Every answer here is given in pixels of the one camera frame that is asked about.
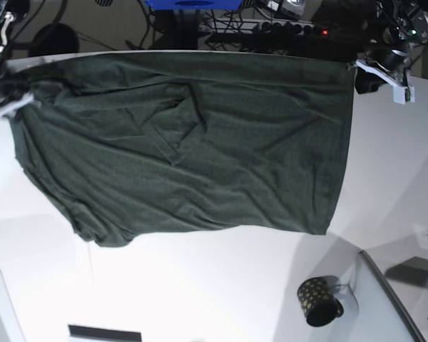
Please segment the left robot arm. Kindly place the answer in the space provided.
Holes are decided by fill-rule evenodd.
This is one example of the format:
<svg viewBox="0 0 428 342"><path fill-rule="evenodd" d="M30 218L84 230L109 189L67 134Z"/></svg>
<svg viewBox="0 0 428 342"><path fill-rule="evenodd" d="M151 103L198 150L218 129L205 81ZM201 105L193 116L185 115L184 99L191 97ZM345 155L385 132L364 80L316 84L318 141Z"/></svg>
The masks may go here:
<svg viewBox="0 0 428 342"><path fill-rule="evenodd" d="M394 102L413 103L411 55L428 43L428 16L417 1L377 1L365 25L366 44L350 64L357 69L355 90L374 93L388 84Z"/></svg>

